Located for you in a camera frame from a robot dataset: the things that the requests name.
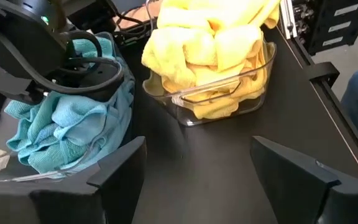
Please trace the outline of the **teal microfiber towel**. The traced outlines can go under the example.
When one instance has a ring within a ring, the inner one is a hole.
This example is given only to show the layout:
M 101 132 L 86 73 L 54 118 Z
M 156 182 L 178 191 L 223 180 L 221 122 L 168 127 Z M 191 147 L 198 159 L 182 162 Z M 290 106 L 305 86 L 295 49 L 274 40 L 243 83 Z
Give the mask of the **teal microfiber towel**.
M 104 37 L 97 37 L 97 40 L 101 46 L 101 57 L 110 59 L 115 58 L 116 51 L 112 42 Z M 83 57 L 99 57 L 95 45 L 90 40 L 76 39 L 73 41 L 73 44 L 76 53 L 81 54 Z
M 19 121 L 16 134 L 7 140 L 6 145 L 17 153 L 21 164 L 30 166 L 30 158 L 35 153 L 58 143 L 53 135 L 58 125 L 52 121 L 52 114 L 60 97 L 52 92 L 37 105 L 12 100 L 6 106 L 4 112 Z

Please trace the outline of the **light blue microfiber towel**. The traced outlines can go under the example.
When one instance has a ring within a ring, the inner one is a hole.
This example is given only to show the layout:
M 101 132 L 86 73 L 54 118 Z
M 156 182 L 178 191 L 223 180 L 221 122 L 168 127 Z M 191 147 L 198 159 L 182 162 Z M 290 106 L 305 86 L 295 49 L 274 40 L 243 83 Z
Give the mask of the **light blue microfiber towel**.
M 107 101 L 49 94 L 48 99 L 55 100 L 51 115 L 57 125 L 55 138 L 82 151 L 92 147 L 98 152 L 111 152 L 122 144 L 131 123 L 134 77 L 122 58 L 116 62 L 122 67 L 124 80 Z
M 70 172 L 79 172 L 114 152 L 118 146 L 119 144 L 112 138 L 101 138 L 84 146 L 64 140 L 52 144 L 44 150 L 31 153 L 27 162 L 41 174 L 56 169 L 70 169 Z

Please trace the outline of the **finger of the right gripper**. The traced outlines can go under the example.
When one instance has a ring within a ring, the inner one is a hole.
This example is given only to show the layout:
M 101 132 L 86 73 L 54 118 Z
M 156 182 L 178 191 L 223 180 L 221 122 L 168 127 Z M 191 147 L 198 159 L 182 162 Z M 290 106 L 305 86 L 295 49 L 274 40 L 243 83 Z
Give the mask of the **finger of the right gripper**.
M 18 78 L 0 68 L 0 93 L 12 100 L 28 105 L 37 105 L 43 98 L 43 91 L 37 84 L 26 78 Z
M 110 58 L 70 58 L 47 75 L 52 90 L 105 102 L 124 81 L 124 68 Z

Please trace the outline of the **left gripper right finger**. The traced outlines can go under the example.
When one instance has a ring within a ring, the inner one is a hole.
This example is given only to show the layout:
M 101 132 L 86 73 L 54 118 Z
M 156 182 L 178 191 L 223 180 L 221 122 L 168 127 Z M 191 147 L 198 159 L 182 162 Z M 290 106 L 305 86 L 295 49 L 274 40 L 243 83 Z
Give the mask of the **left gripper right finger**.
M 262 136 L 250 156 L 278 224 L 358 224 L 358 179 Z

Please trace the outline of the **black equipment rack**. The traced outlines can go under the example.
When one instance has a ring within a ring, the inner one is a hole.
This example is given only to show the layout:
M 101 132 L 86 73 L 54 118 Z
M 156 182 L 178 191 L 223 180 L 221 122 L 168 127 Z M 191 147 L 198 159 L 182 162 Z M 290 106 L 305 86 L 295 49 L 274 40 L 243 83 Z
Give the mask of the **black equipment rack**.
M 281 0 L 279 29 L 310 55 L 353 45 L 358 37 L 358 0 Z

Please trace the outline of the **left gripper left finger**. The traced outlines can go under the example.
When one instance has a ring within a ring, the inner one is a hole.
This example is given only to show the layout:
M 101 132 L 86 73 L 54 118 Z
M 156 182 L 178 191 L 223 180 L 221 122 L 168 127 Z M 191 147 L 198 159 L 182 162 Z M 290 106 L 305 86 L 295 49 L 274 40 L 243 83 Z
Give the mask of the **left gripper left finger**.
M 145 137 L 29 197 L 40 224 L 131 224 L 145 179 Z

